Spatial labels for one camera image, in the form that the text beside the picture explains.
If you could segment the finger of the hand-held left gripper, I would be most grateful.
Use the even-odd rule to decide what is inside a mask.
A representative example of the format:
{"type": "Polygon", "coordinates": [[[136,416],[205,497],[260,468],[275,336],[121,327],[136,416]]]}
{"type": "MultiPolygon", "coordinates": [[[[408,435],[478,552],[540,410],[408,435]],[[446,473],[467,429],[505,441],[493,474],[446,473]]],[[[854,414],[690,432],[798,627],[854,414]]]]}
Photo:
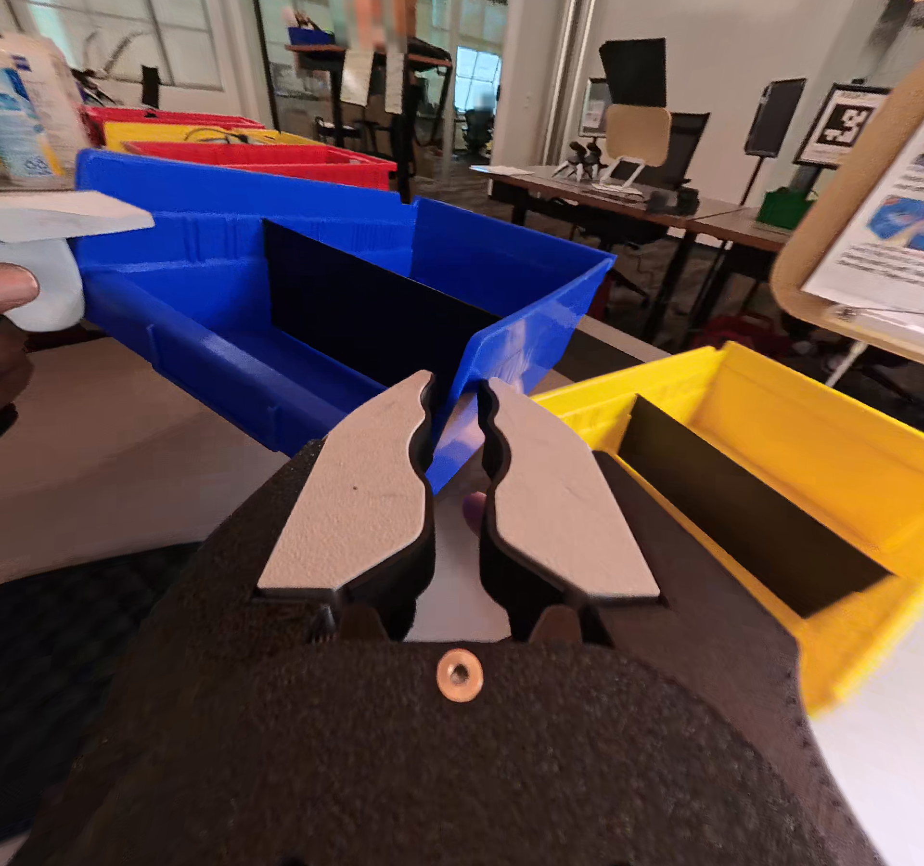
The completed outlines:
{"type": "Polygon", "coordinates": [[[3,243],[101,236],[152,227],[150,212],[95,190],[1,194],[3,243]]]}

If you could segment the yellow plastic bin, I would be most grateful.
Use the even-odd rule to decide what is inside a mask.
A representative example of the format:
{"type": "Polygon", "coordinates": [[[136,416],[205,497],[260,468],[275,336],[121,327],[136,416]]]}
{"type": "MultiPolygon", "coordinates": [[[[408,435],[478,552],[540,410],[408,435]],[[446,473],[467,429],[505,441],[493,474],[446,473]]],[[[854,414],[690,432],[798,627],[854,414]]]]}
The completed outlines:
{"type": "Polygon", "coordinates": [[[803,703],[837,707],[922,615],[922,433],[734,343],[537,395],[624,468],[795,638],[803,703]],[[893,574],[801,618],[618,455],[640,396],[893,574]]]}
{"type": "Polygon", "coordinates": [[[154,122],[103,122],[102,144],[110,151],[129,153],[131,143],[318,144],[304,136],[275,129],[217,125],[159,124],[154,122]]]}

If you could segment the blue plastic bin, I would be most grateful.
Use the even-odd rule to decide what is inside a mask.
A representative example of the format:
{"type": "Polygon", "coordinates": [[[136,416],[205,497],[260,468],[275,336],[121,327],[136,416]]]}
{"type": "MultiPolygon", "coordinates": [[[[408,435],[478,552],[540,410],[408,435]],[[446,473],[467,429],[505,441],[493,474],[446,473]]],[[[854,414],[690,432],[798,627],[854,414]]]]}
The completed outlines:
{"type": "Polygon", "coordinates": [[[294,456],[387,387],[272,324],[264,221],[496,315],[469,340],[445,405],[432,393],[434,492],[483,441],[480,383],[532,391],[613,265],[595,248],[390,191],[98,149],[79,154],[76,184],[154,218],[75,240],[87,318],[271,451],[294,456]]]}

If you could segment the red floor bin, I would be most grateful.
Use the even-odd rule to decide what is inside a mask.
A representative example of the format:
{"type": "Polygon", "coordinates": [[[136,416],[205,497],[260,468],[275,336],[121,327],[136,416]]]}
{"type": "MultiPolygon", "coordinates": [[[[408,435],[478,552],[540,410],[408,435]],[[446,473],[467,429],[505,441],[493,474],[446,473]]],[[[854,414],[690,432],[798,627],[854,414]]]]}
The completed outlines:
{"type": "Polygon", "coordinates": [[[694,331],[690,347],[720,349],[729,342],[777,361],[789,356],[792,351],[789,336],[778,330],[771,317],[756,312],[711,318],[694,331]]]}

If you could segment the wooden document board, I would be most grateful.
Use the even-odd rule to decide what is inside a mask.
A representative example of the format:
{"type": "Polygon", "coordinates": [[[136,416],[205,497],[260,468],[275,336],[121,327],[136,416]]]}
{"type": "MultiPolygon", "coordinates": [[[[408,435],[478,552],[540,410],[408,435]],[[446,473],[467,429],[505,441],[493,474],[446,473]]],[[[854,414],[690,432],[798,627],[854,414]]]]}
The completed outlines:
{"type": "Polygon", "coordinates": [[[822,317],[827,306],[836,303],[806,294],[803,284],[919,126],[923,127],[923,65],[911,71],[888,96],[828,188],[778,253],[770,289],[785,313],[826,329],[822,317]]]}

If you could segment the green bag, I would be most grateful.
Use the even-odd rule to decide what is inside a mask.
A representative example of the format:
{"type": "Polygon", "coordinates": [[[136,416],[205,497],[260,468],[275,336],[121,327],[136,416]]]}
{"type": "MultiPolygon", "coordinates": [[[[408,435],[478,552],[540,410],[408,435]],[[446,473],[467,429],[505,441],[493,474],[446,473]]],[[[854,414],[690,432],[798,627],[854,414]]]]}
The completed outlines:
{"type": "Polygon", "coordinates": [[[814,191],[803,192],[780,187],[765,193],[755,222],[781,231],[794,231],[817,200],[814,191]]]}

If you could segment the hanging paper sheets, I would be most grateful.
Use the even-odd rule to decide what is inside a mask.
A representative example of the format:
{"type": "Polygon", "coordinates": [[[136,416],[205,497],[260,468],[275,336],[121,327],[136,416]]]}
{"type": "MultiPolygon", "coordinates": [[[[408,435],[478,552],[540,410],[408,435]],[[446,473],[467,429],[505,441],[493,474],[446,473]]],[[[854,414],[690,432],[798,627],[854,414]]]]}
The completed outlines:
{"type": "Polygon", "coordinates": [[[399,116],[404,108],[407,54],[403,51],[373,51],[351,48],[345,51],[341,74],[341,102],[365,107],[372,90],[373,71],[384,72],[385,111],[399,116]]]}

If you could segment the printed instruction sheet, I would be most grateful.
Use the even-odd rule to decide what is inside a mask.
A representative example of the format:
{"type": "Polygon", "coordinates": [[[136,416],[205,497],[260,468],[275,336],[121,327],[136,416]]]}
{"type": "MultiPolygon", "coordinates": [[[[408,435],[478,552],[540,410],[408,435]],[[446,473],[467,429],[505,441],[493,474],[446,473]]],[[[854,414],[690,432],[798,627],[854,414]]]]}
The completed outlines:
{"type": "Polygon", "coordinates": [[[922,322],[923,127],[803,284],[806,294],[922,322]]]}

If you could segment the black bin divider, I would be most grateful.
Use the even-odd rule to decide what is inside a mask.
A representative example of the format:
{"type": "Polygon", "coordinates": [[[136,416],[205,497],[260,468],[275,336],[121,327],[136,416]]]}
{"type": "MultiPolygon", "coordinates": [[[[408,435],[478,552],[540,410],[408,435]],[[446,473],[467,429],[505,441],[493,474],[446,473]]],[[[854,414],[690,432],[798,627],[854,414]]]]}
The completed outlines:
{"type": "Polygon", "coordinates": [[[469,340],[496,315],[283,225],[263,222],[272,324],[391,387],[433,374],[445,405],[469,340]]]}
{"type": "Polygon", "coordinates": [[[620,458],[799,617],[893,577],[647,399],[629,414],[620,458]]]}

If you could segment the wooden table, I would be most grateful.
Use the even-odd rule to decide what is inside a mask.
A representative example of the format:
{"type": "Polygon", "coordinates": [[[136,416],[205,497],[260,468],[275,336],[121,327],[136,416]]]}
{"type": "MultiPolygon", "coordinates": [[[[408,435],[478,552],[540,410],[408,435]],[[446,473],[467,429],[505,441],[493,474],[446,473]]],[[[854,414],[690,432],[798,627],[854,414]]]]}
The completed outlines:
{"type": "Polygon", "coordinates": [[[636,244],[627,235],[628,222],[636,228],[679,231],[678,243],[660,286],[648,302],[641,328],[641,339],[649,343],[661,332],[698,237],[714,238],[722,249],[687,318],[685,338],[702,331],[732,277],[741,275],[754,284],[767,283],[776,254],[792,235],[790,230],[759,222],[757,210],[736,208],[728,202],[700,199],[697,207],[688,201],[681,208],[678,192],[647,189],[641,199],[626,198],[614,187],[555,177],[548,167],[472,169],[491,182],[492,200],[511,207],[511,221],[516,225],[524,225],[529,213],[542,214],[598,236],[608,252],[636,244]]]}

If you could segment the red plastic bin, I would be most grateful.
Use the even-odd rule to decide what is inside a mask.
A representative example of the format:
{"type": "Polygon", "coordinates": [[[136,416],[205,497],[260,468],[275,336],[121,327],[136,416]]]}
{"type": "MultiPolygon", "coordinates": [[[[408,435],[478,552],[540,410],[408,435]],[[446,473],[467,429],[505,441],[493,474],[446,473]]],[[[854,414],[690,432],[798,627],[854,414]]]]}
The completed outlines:
{"type": "Polygon", "coordinates": [[[124,149],[148,158],[371,190],[390,190],[398,170],[394,161],[318,143],[126,142],[124,149]]]}
{"type": "Polygon", "coordinates": [[[90,141],[96,147],[108,144],[106,124],[160,124],[192,126],[194,128],[216,127],[218,129],[264,130],[260,121],[244,116],[214,113],[177,112],[151,107],[90,106],[80,109],[82,121],[90,141]]]}

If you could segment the black standing desk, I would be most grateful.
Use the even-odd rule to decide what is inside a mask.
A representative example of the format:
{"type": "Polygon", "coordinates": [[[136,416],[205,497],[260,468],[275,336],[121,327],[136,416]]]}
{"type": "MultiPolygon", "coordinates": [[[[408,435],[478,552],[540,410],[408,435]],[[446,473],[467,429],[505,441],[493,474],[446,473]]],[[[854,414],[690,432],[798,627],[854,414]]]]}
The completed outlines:
{"type": "MultiPolygon", "coordinates": [[[[413,147],[418,143],[417,117],[422,105],[422,87],[418,74],[439,71],[442,81],[439,100],[433,112],[430,138],[422,142],[422,146],[432,146],[442,132],[445,107],[454,71],[454,63],[449,52],[415,37],[408,40],[408,45],[410,51],[407,53],[406,70],[402,77],[402,110],[398,114],[398,119],[391,121],[388,127],[392,158],[397,166],[398,195],[405,204],[411,202],[411,178],[417,171],[413,160],[413,147]]],[[[332,41],[289,43],[285,48],[294,53],[297,69],[322,71],[328,74],[334,143],[337,147],[343,148],[345,134],[342,97],[347,48],[332,41]]]]}

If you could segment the fiducial marker sign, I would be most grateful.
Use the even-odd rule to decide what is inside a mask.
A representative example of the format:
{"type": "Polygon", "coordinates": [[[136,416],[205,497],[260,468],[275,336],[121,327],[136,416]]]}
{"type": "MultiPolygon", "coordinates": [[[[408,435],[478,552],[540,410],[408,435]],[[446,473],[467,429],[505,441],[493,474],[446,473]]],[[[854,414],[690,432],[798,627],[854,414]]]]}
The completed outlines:
{"type": "Polygon", "coordinates": [[[832,85],[793,163],[802,167],[838,169],[890,93],[891,89],[886,87],[856,83],[832,85]]]}

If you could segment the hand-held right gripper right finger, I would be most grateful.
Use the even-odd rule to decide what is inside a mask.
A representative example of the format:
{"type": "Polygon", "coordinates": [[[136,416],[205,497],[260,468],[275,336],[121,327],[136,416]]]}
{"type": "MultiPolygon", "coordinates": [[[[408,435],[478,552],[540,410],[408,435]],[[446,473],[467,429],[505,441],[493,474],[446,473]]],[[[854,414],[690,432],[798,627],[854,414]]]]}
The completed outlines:
{"type": "Polygon", "coordinates": [[[499,378],[478,393],[490,483],[481,543],[573,603],[656,602],[661,590],[589,445],[499,378]]]}

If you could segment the white cardboard box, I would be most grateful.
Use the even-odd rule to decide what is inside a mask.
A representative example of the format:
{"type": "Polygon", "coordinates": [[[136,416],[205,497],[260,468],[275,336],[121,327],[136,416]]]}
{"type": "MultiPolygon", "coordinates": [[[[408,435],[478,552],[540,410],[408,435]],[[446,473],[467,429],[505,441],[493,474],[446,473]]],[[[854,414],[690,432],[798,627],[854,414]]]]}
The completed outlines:
{"type": "Polygon", "coordinates": [[[16,66],[54,156],[72,174],[90,140],[83,99],[63,52],[47,37],[9,32],[2,35],[2,50],[16,66]]]}

